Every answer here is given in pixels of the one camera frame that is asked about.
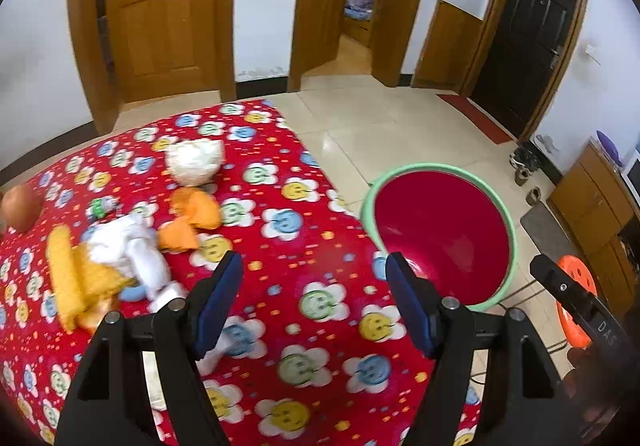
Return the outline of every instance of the dark brown door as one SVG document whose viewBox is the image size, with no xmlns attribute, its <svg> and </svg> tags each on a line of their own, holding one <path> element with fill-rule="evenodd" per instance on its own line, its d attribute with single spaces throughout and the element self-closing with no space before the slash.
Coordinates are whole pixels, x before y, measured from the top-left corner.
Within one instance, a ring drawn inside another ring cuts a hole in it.
<svg viewBox="0 0 640 446">
<path fill-rule="evenodd" d="M 576 0 L 507 0 L 486 63 L 471 94 L 519 136 L 564 46 Z"/>
</svg>

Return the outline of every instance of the wooden cabinet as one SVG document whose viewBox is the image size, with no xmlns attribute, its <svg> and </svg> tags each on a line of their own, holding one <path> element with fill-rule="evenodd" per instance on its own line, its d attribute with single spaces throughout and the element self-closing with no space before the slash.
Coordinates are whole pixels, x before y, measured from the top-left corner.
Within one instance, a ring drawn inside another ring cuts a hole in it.
<svg viewBox="0 0 640 446">
<path fill-rule="evenodd" d="M 633 303 L 636 274 L 618 234 L 633 217 L 640 217 L 624 182 L 590 142 L 548 201 L 586 256 L 598 294 L 621 317 Z"/>
</svg>

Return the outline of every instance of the doorway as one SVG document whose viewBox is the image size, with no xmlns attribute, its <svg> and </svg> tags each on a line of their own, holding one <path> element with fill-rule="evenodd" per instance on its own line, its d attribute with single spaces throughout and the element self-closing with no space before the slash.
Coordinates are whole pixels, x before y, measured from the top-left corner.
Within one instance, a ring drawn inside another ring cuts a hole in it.
<svg viewBox="0 0 640 446">
<path fill-rule="evenodd" d="M 490 0 L 462 85 L 520 141 L 537 128 L 577 43 L 587 0 Z"/>
<path fill-rule="evenodd" d="M 302 76 L 372 74 L 397 86 L 420 0 L 296 0 L 289 92 Z"/>
</svg>

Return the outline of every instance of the baseboard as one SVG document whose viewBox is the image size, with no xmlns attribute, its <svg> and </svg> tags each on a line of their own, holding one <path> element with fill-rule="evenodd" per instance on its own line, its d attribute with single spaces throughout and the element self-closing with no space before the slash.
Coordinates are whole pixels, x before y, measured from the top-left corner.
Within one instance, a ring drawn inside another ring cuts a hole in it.
<svg viewBox="0 0 640 446">
<path fill-rule="evenodd" d="M 43 161 L 62 153 L 68 149 L 78 146 L 83 142 L 98 137 L 98 130 L 95 129 L 93 121 L 82 124 L 73 130 L 69 130 L 62 135 L 54 137 L 50 141 L 41 144 L 30 152 L 25 153 L 22 157 L 16 159 L 3 170 L 0 170 L 0 185 L 6 184 L 12 178 L 17 177 L 21 173 L 37 166 Z"/>
<path fill-rule="evenodd" d="M 398 86 L 411 86 L 412 79 L 414 79 L 414 74 L 400 74 Z"/>
<path fill-rule="evenodd" d="M 246 80 L 236 82 L 236 95 L 238 99 L 249 99 L 263 95 L 287 92 L 289 77 L 268 77 L 267 79 Z"/>
<path fill-rule="evenodd" d="M 542 151 L 540 151 L 540 148 L 538 148 L 531 141 L 527 141 L 523 146 L 535 153 L 536 157 L 540 159 L 540 169 L 542 169 L 542 172 L 549 178 L 550 181 L 553 182 L 554 186 L 557 186 L 562 180 L 562 172 L 558 168 L 556 168 L 553 162 L 549 160 L 549 157 L 542 153 Z"/>
</svg>

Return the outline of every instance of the purple object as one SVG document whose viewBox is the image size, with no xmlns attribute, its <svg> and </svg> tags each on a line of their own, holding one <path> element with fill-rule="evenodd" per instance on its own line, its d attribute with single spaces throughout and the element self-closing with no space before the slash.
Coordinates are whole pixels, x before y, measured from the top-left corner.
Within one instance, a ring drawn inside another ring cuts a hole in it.
<svg viewBox="0 0 640 446">
<path fill-rule="evenodd" d="M 620 160 L 620 155 L 618 154 L 618 148 L 613 144 L 613 141 L 604 135 L 600 130 L 596 130 L 596 134 L 598 135 L 598 140 L 600 140 L 600 144 L 604 148 L 604 151 L 607 152 L 607 155 L 613 159 L 618 166 L 622 166 L 622 161 Z"/>
</svg>

